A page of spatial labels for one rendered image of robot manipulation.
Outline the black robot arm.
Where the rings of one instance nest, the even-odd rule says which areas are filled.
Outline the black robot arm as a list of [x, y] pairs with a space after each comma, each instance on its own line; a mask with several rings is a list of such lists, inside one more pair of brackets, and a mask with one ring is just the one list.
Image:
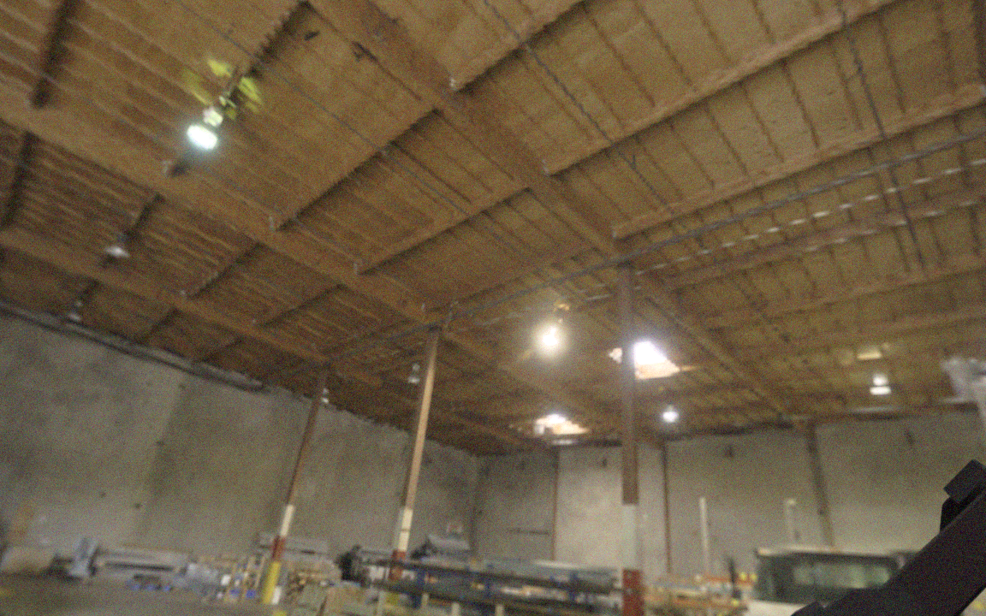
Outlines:
[[971, 459], [946, 490], [940, 533], [880, 588], [850, 588], [791, 616], [959, 616], [986, 588], [986, 467]]

